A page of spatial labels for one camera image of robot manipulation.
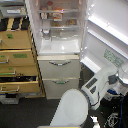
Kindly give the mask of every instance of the wooden cabinet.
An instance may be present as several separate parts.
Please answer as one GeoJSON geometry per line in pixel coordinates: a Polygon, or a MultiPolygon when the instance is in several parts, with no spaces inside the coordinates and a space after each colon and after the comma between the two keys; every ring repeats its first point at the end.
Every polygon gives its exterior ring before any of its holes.
{"type": "Polygon", "coordinates": [[[39,93],[44,96],[30,28],[11,31],[13,20],[8,20],[7,31],[0,32],[0,94],[39,93]]]}

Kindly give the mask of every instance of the refrigerator shelf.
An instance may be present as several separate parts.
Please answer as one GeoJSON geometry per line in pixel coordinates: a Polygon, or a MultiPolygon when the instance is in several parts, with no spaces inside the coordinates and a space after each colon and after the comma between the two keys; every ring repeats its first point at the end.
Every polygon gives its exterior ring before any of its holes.
{"type": "MultiPolygon", "coordinates": [[[[69,20],[69,19],[70,20],[76,20],[77,17],[63,17],[62,21],[63,20],[69,20]]],[[[42,20],[52,20],[53,21],[54,19],[53,19],[53,17],[49,17],[48,19],[42,19],[42,20]]]]}
{"type": "Polygon", "coordinates": [[[69,25],[69,26],[61,26],[61,27],[49,27],[52,30],[78,30],[79,25],[69,25]]]}
{"type": "Polygon", "coordinates": [[[78,9],[63,9],[63,10],[38,10],[38,13],[72,13],[79,12],[78,9]]]}

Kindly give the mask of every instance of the cable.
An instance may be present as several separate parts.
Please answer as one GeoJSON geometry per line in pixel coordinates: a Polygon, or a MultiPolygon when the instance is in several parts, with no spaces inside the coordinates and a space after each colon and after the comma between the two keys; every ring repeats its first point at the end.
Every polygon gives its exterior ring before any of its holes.
{"type": "Polygon", "coordinates": [[[100,94],[99,94],[99,92],[98,92],[98,101],[97,101],[95,104],[91,105],[91,106],[97,105],[97,104],[99,103],[99,101],[100,101],[100,94]]]}
{"type": "Polygon", "coordinates": [[[114,126],[118,123],[118,113],[112,113],[108,118],[107,121],[104,124],[104,128],[106,128],[106,125],[108,124],[108,126],[110,128],[114,128],[114,126]]]}
{"type": "Polygon", "coordinates": [[[123,101],[124,101],[124,97],[123,97],[122,102],[121,102],[120,122],[119,122],[119,126],[118,126],[118,128],[120,128],[121,120],[122,120],[122,107],[123,107],[123,101]]]}

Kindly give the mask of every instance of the open refrigerator door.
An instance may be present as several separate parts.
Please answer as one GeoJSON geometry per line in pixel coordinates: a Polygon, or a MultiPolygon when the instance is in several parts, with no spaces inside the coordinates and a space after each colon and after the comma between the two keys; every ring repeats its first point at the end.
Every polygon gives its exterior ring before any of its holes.
{"type": "Polygon", "coordinates": [[[128,61],[128,2],[89,0],[81,48],[81,62],[94,73],[107,65],[128,61]]]}

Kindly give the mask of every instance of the cabinet drawer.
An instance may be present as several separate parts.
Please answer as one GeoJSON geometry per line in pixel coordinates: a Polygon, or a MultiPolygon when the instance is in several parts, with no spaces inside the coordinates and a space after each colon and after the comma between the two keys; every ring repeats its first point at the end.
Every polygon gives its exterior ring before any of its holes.
{"type": "Polygon", "coordinates": [[[0,49],[28,49],[31,44],[28,31],[0,32],[0,49]]]}
{"type": "Polygon", "coordinates": [[[0,93],[40,92],[38,80],[30,82],[0,83],[0,93]]]}
{"type": "Polygon", "coordinates": [[[0,51],[0,67],[34,65],[31,50],[0,51]]]}
{"type": "Polygon", "coordinates": [[[79,78],[80,63],[78,56],[39,57],[38,63],[43,79],[79,78]]]}
{"type": "Polygon", "coordinates": [[[37,67],[2,67],[0,68],[0,77],[16,77],[16,76],[37,76],[37,67]]]}
{"type": "Polygon", "coordinates": [[[47,99],[60,99],[69,89],[78,89],[79,79],[43,80],[47,99]]]}

